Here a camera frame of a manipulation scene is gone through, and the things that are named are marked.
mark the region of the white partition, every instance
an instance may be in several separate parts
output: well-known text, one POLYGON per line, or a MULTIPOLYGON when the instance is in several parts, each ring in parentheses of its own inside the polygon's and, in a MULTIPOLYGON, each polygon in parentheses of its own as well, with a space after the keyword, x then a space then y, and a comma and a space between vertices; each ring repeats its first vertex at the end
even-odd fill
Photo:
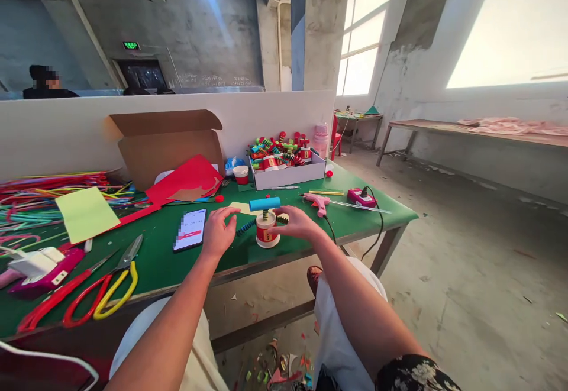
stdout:
POLYGON ((3 101, 0 181, 124 167, 111 114, 208 109, 223 125, 225 157, 244 159, 260 136, 299 131, 312 139, 322 120, 331 128, 334 100, 332 91, 298 91, 3 101))

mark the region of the white box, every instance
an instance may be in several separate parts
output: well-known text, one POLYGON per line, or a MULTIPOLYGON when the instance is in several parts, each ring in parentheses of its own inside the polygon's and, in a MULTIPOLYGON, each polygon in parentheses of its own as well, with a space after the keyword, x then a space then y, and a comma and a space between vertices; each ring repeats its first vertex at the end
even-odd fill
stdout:
POLYGON ((287 167, 285 169, 257 172, 249 157, 248 163, 253 170, 254 185, 257 190, 270 187, 294 185, 301 182, 313 181, 325 177, 325 159, 312 152, 312 162, 303 166, 287 167))

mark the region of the shoe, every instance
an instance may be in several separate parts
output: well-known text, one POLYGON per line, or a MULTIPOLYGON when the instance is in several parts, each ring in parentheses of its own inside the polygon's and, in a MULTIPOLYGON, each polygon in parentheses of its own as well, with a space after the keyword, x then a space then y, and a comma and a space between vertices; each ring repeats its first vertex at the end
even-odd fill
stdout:
POLYGON ((311 266, 308 268, 308 284, 312 293, 315 295, 318 293, 318 281, 320 280, 320 274, 323 270, 318 266, 311 266))

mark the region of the exit sign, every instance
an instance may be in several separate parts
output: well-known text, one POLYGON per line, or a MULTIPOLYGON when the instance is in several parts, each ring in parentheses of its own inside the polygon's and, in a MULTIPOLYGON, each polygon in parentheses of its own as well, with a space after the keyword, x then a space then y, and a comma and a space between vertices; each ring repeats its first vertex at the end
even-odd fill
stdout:
POLYGON ((138 45, 138 42, 122 42, 122 45, 124 46, 124 49, 140 50, 140 45, 138 45))

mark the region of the pink glue gun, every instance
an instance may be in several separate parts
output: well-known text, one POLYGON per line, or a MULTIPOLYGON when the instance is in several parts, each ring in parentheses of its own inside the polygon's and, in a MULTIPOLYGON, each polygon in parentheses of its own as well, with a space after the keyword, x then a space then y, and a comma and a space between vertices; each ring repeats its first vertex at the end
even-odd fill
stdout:
POLYGON ((318 207, 318 217, 323 218, 326 215, 325 206, 330 204, 330 199, 320 195, 315 195, 311 193, 305 193, 302 197, 310 202, 313 202, 312 206, 318 207))

